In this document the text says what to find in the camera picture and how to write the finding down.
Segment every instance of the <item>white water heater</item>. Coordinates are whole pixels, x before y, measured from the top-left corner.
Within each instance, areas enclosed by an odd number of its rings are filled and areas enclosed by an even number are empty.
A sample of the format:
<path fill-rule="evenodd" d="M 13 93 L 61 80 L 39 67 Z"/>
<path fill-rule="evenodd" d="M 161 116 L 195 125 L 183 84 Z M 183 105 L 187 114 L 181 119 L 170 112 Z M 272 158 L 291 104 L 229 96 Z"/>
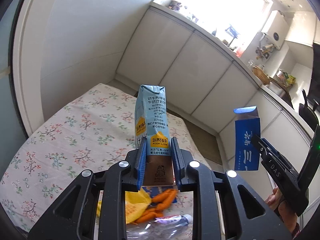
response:
<path fill-rule="evenodd" d="M 268 39 L 275 45 L 276 49 L 281 49 L 288 31 L 289 26 L 284 20 L 284 17 L 275 10 L 271 12 L 261 32 L 266 34 Z"/>

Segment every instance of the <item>wicker basket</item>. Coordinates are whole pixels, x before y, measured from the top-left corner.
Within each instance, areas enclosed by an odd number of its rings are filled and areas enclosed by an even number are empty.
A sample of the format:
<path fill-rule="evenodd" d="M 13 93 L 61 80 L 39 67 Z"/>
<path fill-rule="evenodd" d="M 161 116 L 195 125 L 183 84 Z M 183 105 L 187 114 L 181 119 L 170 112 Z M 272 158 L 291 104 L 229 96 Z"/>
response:
<path fill-rule="evenodd" d="M 257 66 L 252 67 L 252 72 L 257 78 L 261 80 L 264 85 L 270 84 L 269 77 Z"/>

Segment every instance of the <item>carrot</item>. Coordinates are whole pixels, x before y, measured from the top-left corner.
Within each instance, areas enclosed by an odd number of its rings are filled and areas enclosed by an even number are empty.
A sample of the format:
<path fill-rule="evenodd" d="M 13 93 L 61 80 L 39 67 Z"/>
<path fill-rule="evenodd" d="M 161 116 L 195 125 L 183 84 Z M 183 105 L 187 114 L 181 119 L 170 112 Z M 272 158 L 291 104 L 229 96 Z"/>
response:
<path fill-rule="evenodd" d="M 143 222 L 147 222 L 153 218 L 156 217 L 156 212 L 149 212 L 148 214 L 146 214 L 145 216 L 139 217 L 135 223 L 139 224 L 139 223 L 143 223 Z"/>
<path fill-rule="evenodd" d="M 162 212 L 159 212 L 159 211 L 158 211 L 158 212 L 156 212 L 156 215 L 157 215 L 157 216 L 156 216 L 156 218 L 163 217 L 163 213 L 162 213 Z"/>
<path fill-rule="evenodd" d="M 156 210 L 156 208 L 146 209 L 145 212 L 143 212 L 141 216 L 143 217 L 144 215 L 146 215 L 146 214 L 148 214 L 148 213 L 150 213 L 150 212 L 152 212 L 152 211 L 155 211 L 155 210 Z"/>
<path fill-rule="evenodd" d="M 173 202 L 174 198 L 176 197 L 178 190 L 174 189 L 170 191 L 169 196 L 162 202 L 159 203 L 156 207 L 156 211 L 162 211 L 166 208 L 168 208 L 171 203 Z"/>
<path fill-rule="evenodd" d="M 153 203 L 157 203 L 157 202 L 162 202 L 162 201 L 164 201 L 164 200 L 169 196 L 170 191 L 171 191 L 171 188 L 166 189 L 164 192 L 162 192 L 162 193 L 154 196 L 154 197 L 152 198 L 152 202 L 153 202 Z"/>

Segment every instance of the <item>silver screw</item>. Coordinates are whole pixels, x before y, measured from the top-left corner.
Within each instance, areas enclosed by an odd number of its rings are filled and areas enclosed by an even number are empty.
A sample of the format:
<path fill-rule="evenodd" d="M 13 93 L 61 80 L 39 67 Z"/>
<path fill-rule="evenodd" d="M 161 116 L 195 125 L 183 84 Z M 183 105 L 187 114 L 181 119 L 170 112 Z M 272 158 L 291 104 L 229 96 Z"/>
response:
<path fill-rule="evenodd" d="M 234 170 L 228 170 L 227 171 L 227 175 L 230 177 L 230 178 L 234 178 L 237 176 L 237 173 L 234 171 Z"/>
<path fill-rule="evenodd" d="M 197 167 L 200 166 L 200 163 L 197 162 L 197 161 L 191 161 L 191 162 L 189 163 L 189 165 L 190 165 L 191 167 L 193 167 L 193 168 L 197 168 Z"/>
<path fill-rule="evenodd" d="M 122 168 L 125 168 L 125 167 L 129 166 L 129 163 L 127 161 L 121 161 L 121 162 L 119 162 L 119 166 Z"/>
<path fill-rule="evenodd" d="M 88 176 L 91 175 L 91 171 L 89 171 L 89 170 L 84 170 L 84 171 L 82 171 L 81 175 L 84 176 L 84 177 L 88 177 Z"/>

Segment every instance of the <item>yellow package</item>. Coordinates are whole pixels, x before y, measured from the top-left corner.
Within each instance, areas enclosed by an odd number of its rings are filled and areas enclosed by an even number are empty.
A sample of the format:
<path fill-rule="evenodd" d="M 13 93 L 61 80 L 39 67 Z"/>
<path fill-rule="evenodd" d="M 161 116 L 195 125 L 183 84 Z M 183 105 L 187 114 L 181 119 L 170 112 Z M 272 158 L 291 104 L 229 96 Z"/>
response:
<path fill-rule="evenodd" d="M 125 192 L 125 223 L 129 224 L 141 217 L 151 203 L 151 198 L 143 189 Z M 98 201 L 97 216 L 100 217 L 101 200 Z"/>

